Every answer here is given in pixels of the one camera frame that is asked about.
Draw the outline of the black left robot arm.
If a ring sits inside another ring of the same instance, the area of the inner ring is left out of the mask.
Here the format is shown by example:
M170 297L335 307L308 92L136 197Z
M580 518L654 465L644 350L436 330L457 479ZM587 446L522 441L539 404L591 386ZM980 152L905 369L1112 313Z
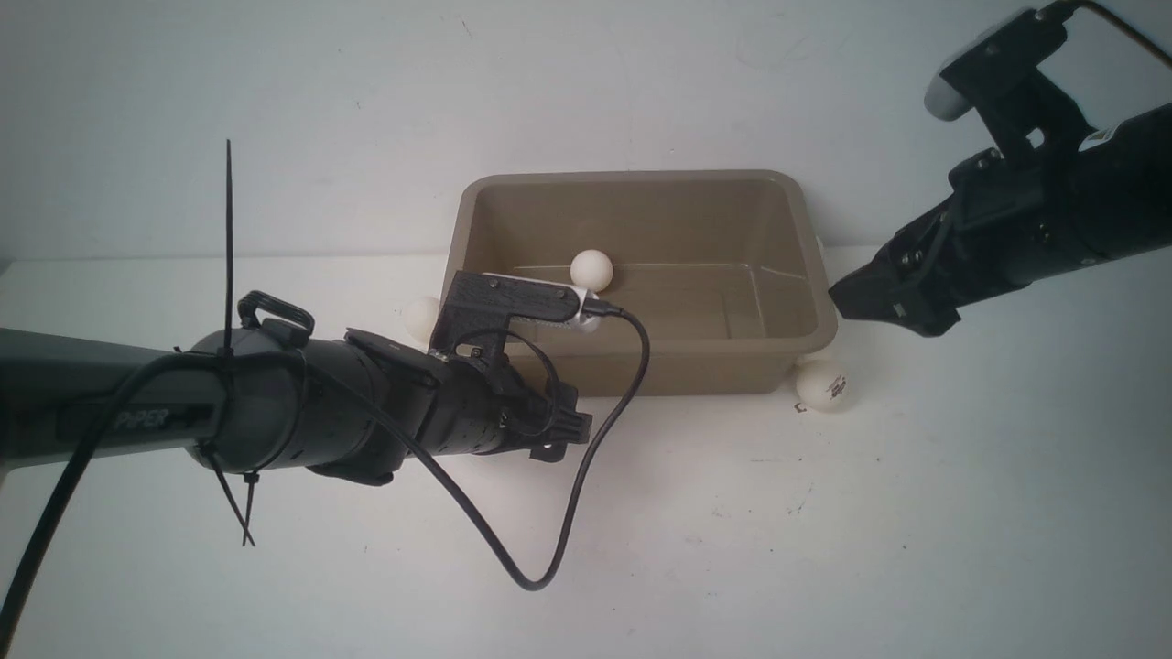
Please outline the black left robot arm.
M105 402L161 351L4 330L4 469L66 462ZM114 413L98 456L202 446L230 474L306 468L362 485L384 485L406 462L407 446L348 405L311 368L331 373L379 405L432 456L526 450L557 462L568 444L590 439L591 417L577 410L568 383L539 393L509 362L482 373L364 330L339 340L307 337L294 315L232 330L234 358L277 353L292 367L156 375Z

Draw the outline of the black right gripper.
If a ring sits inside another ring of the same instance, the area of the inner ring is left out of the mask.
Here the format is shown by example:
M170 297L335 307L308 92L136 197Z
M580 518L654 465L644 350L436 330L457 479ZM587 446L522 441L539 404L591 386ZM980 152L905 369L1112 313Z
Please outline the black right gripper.
M945 201L897 231L893 253L875 251L829 288L843 318L936 338L962 306L1101 261L1077 231L1071 196L1042 167L1017 170L982 151L949 183Z

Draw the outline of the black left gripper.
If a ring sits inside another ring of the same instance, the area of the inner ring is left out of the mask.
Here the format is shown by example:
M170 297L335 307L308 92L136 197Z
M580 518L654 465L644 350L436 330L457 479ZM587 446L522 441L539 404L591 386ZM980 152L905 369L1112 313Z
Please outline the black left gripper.
M591 416L557 375L537 390L509 362L490 374L462 358L428 358L428 367L403 389L403 430L431 456L526 451L559 462L570 444L590 442Z

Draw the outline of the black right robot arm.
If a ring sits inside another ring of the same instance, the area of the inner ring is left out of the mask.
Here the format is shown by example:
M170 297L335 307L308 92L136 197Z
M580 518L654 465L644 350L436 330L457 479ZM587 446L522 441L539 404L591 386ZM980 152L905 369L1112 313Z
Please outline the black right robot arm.
M939 337L959 311L1035 281L1168 247L1168 107L1092 131L1036 167L982 152L829 295L843 318Z

